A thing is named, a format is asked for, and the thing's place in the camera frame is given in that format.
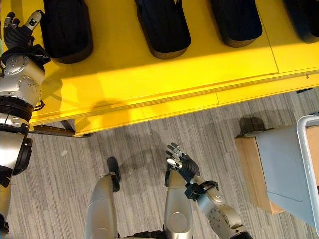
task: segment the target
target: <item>yellow shelf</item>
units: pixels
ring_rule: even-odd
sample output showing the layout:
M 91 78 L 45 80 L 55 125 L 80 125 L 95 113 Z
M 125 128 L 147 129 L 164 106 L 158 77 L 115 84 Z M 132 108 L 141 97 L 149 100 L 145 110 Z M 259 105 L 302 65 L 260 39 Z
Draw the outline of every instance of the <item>yellow shelf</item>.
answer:
M 282 86 L 280 89 L 277 87 L 278 84 L 281 84 Z M 290 79 L 280 79 L 249 86 L 236 87 L 233 89 L 222 90 L 217 93 L 206 93 L 182 100 L 110 111 L 96 116 L 80 117 L 75 120 L 75 131 L 76 136 L 82 136 L 84 134 L 106 129 L 158 120 L 170 116 L 318 85 L 319 74 L 314 74 L 309 75 L 308 78 L 306 76 L 298 76 Z
M 147 47 L 134 0 L 86 1 L 93 53 L 76 64 L 52 61 L 45 65 L 46 107 L 34 112 L 30 123 L 79 122 L 79 118 L 103 113 L 117 116 L 118 112 L 119 117 L 130 116 L 109 125 L 128 125 L 251 99 L 265 91 L 266 95 L 278 93 L 285 89 L 281 80 L 319 72 L 319 44 L 298 39 L 279 2 L 256 0 L 263 35 L 249 46 L 230 48 L 220 39 L 210 2 L 185 0 L 191 46 L 176 59 L 159 60 Z M 3 1 L 1 21 L 13 10 L 24 22 L 37 9 L 43 10 L 42 0 Z M 42 44 L 40 27 L 34 36 L 35 43 Z M 266 82 L 271 82 L 270 89 L 263 89 Z M 294 89 L 292 81 L 285 80 L 285 84 Z M 252 85 L 256 94 L 241 90 Z M 308 86 L 302 80 L 297 88 Z
M 319 42 L 300 40 L 283 0 L 256 0 L 279 72 L 319 67 Z

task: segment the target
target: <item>robotic hand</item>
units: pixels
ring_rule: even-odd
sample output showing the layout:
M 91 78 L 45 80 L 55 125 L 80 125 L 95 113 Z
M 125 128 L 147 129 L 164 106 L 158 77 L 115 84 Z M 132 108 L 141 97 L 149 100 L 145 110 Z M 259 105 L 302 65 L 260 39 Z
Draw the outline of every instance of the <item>robotic hand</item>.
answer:
M 41 90 L 43 65 L 50 61 L 40 45 L 33 46 L 32 32 L 39 24 L 42 13 L 33 13 L 22 27 L 14 17 L 11 12 L 4 22 L 4 42 L 8 51 L 1 57 L 6 66 L 4 77 L 0 78 L 1 236 L 9 232 L 6 218 L 11 198 L 11 177 L 26 170 L 29 164 L 32 147 L 32 140 L 27 138 L 29 121 L 32 112 L 44 106 Z
M 239 214 L 224 201 L 214 181 L 204 181 L 200 177 L 198 165 L 181 148 L 172 143 L 168 146 L 167 162 L 179 171 L 186 180 L 185 195 L 197 201 L 208 217 L 209 223 L 221 239 L 252 239 L 242 225 Z

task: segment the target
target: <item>robot finger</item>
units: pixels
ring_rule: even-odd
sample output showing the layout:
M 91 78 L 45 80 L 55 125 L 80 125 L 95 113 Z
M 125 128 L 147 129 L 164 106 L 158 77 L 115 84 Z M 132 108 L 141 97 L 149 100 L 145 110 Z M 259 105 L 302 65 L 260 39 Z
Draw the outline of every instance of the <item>robot finger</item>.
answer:
M 169 148 L 172 158 L 180 159 L 181 154 L 179 151 L 171 145 L 167 146 Z
M 20 24 L 20 20 L 18 18 L 14 19 L 13 22 L 12 22 L 12 28 L 17 28 L 19 27 L 19 24 Z
M 168 154 L 171 158 L 174 158 L 174 156 L 173 156 L 172 152 L 170 152 L 170 151 L 166 150 L 166 153 L 167 153 L 167 154 Z
M 173 158 L 168 158 L 167 163 L 170 164 L 171 166 L 177 168 L 177 169 L 181 169 L 183 167 L 182 162 L 175 160 Z
M 9 12 L 9 14 L 6 16 L 6 18 L 4 20 L 4 27 L 5 28 L 8 28 L 11 26 L 14 17 L 15 17 L 14 12 Z
M 28 19 L 28 21 L 25 23 L 24 26 L 26 26 L 27 28 L 29 28 L 29 30 L 31 30 L 31 32 L 33 32 L 33 30 L 36 28 L 36 26 L 38 26 L 38 24 L 40 23 L 42 19 L 42 13 L 41 11 L 35 11 Z

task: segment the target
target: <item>black object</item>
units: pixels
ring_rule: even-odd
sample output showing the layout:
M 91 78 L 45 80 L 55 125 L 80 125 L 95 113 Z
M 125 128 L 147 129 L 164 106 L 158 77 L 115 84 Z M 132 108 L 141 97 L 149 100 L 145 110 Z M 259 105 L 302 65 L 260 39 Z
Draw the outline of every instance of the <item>black object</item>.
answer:
M 2 232 L 5 234 L 9 233 L 9 224 L 4 220 L 4 216 L 0 213 L 0 238 L 2 237 Z
M 319 1 L 284 0 L 298 36 L 305 43 L 319 41 Z
M 12 172 L 11 168 L 0 165 L 0 185 L 5 188 L 9 186 Z
M 253 237 L 248 232 L 243 232 L 230 239 L 253 239 Z
M 107 160 L 107 165 L 109 172 L 115 173 L 115 175 L 111 175 L 112 183 L 113 183 L 113 192 L 118 192 L 120 190 L 120 170 L 119 165 L 116 161 L 115 157 L 109 157 Z
M 2 54 L 3 63 L 5 64 L 6 60 L 12 55 L 26 55 L 26 56 L 28 56 L 42 70 L 44 70 L 43 65 L 51 61 L 48 53 L 39 44 L 37 44 L 35 46 L 31 46 L 29 48 L 14 47 L 14 48 L 9 49 L 4 54 Z
M 263 33 L 255 0 L 211 0 L 211 3 L 226 45 L 247 46 Z
M 135 0 L 138 19 L 154 57 L 171 59 L 182 55 L 191 38 L 182 0 Z
M 132 236 L 128 236 L 126 238 L 156 238 L 156 239 L 166 239 L 166 234 L 163 231 L 157 230 L 153 232 L 141 232 L 134 233 Z
M 44 0 L 44 10 L 42 37 L 52 58 L 75 63 L 92 53 L 89 12 L 83 0 Z
M 33 106 L 17 97 L 0 97 L 0 112 L 23 118 L 27 122 L 32 116 Z
M 16 164 L 13 170 L 13 175 L 18 175 L 28 168 L 30 157 L 32 154 L 32 150 L 31 150 L 32 144 L 33 144 L 33 140 L 25 137 L 22 147 L 20 149 L 18 160 L 16 161 Z
M 312 88 L 307 88 L 307 89 L 302 89 L 302 90 L 298 90 L 296 91 L 297 94 L 301 93 L 301 92 L 305 92 L 305 91 L 308 91 L 308 90 L 311 90 Z
M 187 183 L 185 195 L 188 199 L 196 201 L 202 194 L 204 194 L 210 188 L 216 188 L 218 190 L 218 183 L 215 181 L 206 181 L 200 185 L 198 185 L 197 183 Z
M 11 24 L 14 24 L 15 27 L 9 25 L 8 27 L 4 27 L 4 42 L 8 49 L 14 47 L 22 47 L 28 48 L 33 45 L 34 37 L 32 36 L 32 30 L 30 30 L 27 26 L 19 26 L 20 20 L 15 18 L 15 13 L 10 12 L 7 15 L 7 18 L 11 19 Z

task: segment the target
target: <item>cardboard box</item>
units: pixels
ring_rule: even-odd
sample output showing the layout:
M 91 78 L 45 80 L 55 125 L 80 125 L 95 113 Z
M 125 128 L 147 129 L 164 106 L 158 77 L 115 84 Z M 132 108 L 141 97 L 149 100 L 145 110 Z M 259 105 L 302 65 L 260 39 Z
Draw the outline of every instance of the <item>cardboard box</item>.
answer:
M 306 129 L 309 149 L 314 166 L 317 186 L 319 186 L 319 126 Z M 260 160 L 256 138 L 236 138 L 236 147 L 240 156 L 250 202 L 272 215 L 284 211 L 268 199 L 267 187 Z

